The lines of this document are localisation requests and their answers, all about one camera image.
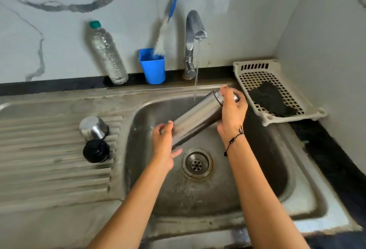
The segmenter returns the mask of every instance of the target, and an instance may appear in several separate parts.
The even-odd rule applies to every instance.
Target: black bracelet
[[[226,151],[224,152],[224,156],[228,157],[228,153],[227,153],[227,151],[228,151],[228,149],[229,149],[230,145],[234,143],[234,141],[238,138],[238,136],[241,136],[241,135],[243,135],[243,134],[244,134],[243,126],[240,126],[240,128],[239,128],[239,134],[238,134],[237,136],[233,137],[233,138],[229,141],[229,145],[228,145],[228,147],[227,147]]]

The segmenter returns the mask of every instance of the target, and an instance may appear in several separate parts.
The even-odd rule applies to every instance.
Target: teal bottle cap
[[[95,28],[100,28],[102,27],[102,25],[100,24],[99,20],[92,20],[90,23],[89,23],[90,27],[95,29]]]

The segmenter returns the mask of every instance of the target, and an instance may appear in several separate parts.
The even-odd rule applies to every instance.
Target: white wall
[[[285,74],[366,173],[366,0],[300,0],[277,47]]]
[[[137,50],[153,45],[169,0],[98,0],[90,11],[93,1],[0,0],[0,83],[104,75],[85,42],[93,19],[113,35],[127,71],[141,72]],[[179,0],[168,31],[166,69],[184,67],[188,11],[199,12],[208,32],[200,66],[212,67],[272,56],[298,1]]]

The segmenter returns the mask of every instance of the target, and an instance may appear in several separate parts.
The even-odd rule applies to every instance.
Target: black countertop
[[[184,82],[183,71],[167,71],[164,83]],[[223,80],[235,78],[233,68],[213,67],[199,69],[199,80]],[[85,90],[147,84],[143,73],[129,74],[129,80],[114,85],[107,76],[42,80],[0,84],[0,96],[35,94],[42,92]],[[302,120],[291,122],[306,150],[332,185],[353,219],[366,227],[366,176],[355,166],[347,154],[320,125],[319,122]],[[314,235],[306,238],[313,249],[361,249],[366,248],[366,232],[340,233],[332,236]]]

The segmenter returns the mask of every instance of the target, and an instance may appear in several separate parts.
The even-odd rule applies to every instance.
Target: stainless steel water bottle
[[[239,101],[239,97],[235,93],[234,98],[236,102]],[[224,97],[220,93],[220,90],[212,91],[198,104],[176,119],[172,130],[172,148],[175,149],[177,146],[220,120],[223,103]]]

